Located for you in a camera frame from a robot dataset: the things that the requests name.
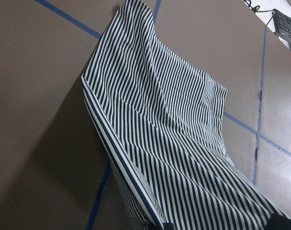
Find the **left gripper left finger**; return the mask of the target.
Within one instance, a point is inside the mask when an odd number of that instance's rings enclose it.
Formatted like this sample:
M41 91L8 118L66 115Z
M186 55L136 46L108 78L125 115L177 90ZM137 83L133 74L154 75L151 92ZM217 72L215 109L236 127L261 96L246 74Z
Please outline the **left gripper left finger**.
M174 224L173 223L163 223L163 230L174 230Z

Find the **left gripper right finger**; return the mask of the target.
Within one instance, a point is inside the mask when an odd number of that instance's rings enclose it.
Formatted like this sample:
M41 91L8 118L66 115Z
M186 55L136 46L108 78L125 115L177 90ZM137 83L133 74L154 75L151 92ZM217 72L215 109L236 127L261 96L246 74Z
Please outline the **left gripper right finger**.
M273 213L265 225L265 230L291 230L291 219Z

